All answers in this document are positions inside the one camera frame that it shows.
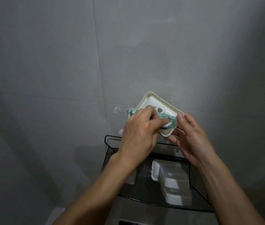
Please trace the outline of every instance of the bathroom wall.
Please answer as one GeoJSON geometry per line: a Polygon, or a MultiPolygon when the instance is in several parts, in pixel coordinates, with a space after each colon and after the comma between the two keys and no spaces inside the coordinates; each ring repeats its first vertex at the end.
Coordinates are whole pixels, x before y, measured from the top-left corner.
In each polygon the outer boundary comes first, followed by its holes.
{"type": "Polygon", "coordinates": [[[44,224],[53,206],[0,136],[0,224],[44,224]]]}
{"type": "MultiPolygon", "coordinates": [[[[256,200],[265,0],[0,0],[0,135],[59,206],[99,175],[105,134],[150,90],[198,120],[256,200]]],[[[151,221],[147,207],[148,223],[176,217],[158,209],[163,219],[151,221]]],[[[207,220],[182,213],[190,224],[207,220]]]]}

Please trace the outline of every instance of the black wire mesh basket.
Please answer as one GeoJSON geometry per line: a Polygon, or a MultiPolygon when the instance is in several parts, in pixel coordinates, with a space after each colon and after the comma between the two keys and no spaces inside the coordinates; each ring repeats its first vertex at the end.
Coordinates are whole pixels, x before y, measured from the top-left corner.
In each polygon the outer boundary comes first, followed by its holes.
{"type": "MultiPolygon", "coordinates": [[[[110,135],[105,136],[104,143],[108,146],[108,150],[104,158],[101,172],[108,163],[111,156],[118,151],[118,148],[112,148],[107,144],[106,137],[120,138],[117,136],[110,136],[110,135]]],[[[157,143],[157,144],[170,145],[176,147],[176,145],[172,144],[165,144],[165,143],[157,143]]],[[[137,173],[134,184],[130,185],[125,183],[121,188],[121,190],[119,191],[118,196],[162,207],[177,208],[177,209],[199,211],[199,212],[213,212],[213,209],[208,201],[207,193],[202,183],[202,180],[197,170],[187,161],[187,159],[170,156],[170,155],[158,154],[158,153],[150,153],[150,155],[137,167],[136,172],[137,173]],[[158,181],[153,181],[151,178],[152,162],[155,159],[180,163],[181,168],[189,176],[190,189],[192,192],[191,206],[171,205],[165,201],[161,191],[160,183],[158,181]]]]}

